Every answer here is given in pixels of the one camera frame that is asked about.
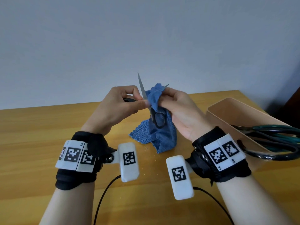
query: metal blade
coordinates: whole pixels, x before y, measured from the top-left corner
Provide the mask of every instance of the metal blade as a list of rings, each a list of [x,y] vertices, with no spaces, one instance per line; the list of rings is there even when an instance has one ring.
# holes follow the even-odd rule
[[[144,89],[144,86],[143,86],[143,83],[142,83],[142,80],[141,80],[141,77],[140,77],[139,73],[137,73],[137,76],[139,78],[139,83],[140,83],[140,88],[141,88],[141,91],[142,91],[142,96],[146,100],[146,99],[148,99],[148,97],[146,95],[146,92],[145,92],[145,89]]]

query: gray wall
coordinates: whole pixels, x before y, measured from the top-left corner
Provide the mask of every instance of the gray wall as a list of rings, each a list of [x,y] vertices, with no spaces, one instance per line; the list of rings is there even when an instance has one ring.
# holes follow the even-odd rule
[[[101,101],[112,86],[298,88],[300,0],[0,0],[0,109]]]

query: wooden tabletop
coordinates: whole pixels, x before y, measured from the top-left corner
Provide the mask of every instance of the wooden tabletop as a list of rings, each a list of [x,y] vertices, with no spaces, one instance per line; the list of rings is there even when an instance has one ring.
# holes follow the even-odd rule
[[[258,108],[240,91],[191,94],[202,111],[232,97]],[[98,102],[0,110],[0,224],[38,224],[55,189],[54,167],[66,140],[78,131]],[[139,111],[114,126],[105,137],[108,144],[134,142],[140,176],[127,183],[115,181],[101,204],[97,224],[230,224],[222,209],[206,194],[196,191],[188,200],[175,200],[166,158],[190,156],[191,143],[178,133],[177,146],[157,154],[128,134],[149,118]],[[104,165],[97,175],[94,212],[108,183],[120,174],[119,165]],[[256,179],[300,223],[300,160],[268,162],[254,173]],[[190,174],[192,184],[204,188],[223,205],[208,179]]]

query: person's left arm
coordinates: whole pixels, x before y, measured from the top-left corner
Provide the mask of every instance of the person's left arm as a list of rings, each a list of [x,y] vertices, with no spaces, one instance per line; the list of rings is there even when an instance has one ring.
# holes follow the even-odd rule
[[[124,98],[137,101],[124,102]],[[112,126],[148,106],[149,102],[143,100],[136,86],[113,87],[82,126],[81,131],[106,135]],[[90,225],[94,190],[95,182],[82,183],[70,190],[56,189],[40,224]]]

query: beige plastic bin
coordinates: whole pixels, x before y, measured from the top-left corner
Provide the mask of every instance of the beige plastic bin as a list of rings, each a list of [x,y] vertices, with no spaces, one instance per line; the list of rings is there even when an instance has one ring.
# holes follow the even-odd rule
[[[219,126],[224,132],[229,133],[237,141],[242,140],[246,148],[253,151],[270,152],[265,147],[257,144],[231,125],[251,127],[254,125],[287,125],[286,123],[271,117],[267,113],[261,112],[236,99],[226,98],[208,107],[206,112],[208,120]],[[246,155],[246,160],[252,171],[257,170],[266,161]]]

